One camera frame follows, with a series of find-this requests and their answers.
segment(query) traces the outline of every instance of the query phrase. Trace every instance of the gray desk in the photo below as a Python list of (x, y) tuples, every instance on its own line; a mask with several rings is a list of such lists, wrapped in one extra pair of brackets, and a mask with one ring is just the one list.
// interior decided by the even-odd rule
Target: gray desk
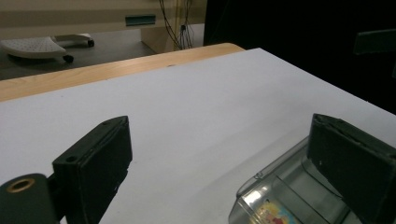
[(308, 135), (313, 113), (396, 147), (396, 117), (262, 49), (0, 103), (0, 182), (99, 122), (131, 121), (134, 160), (101, 223), (228, 223), (238, 188)]

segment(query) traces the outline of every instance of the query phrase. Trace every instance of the wooden desk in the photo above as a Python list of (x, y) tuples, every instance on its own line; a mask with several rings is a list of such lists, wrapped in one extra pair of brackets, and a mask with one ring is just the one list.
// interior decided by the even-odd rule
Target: wooden desk
[(225, 43), (43, 75), (3, 80), (0, 81), (0, 102), (175, 64), (194, 62), (242, 50), (236, 45)]

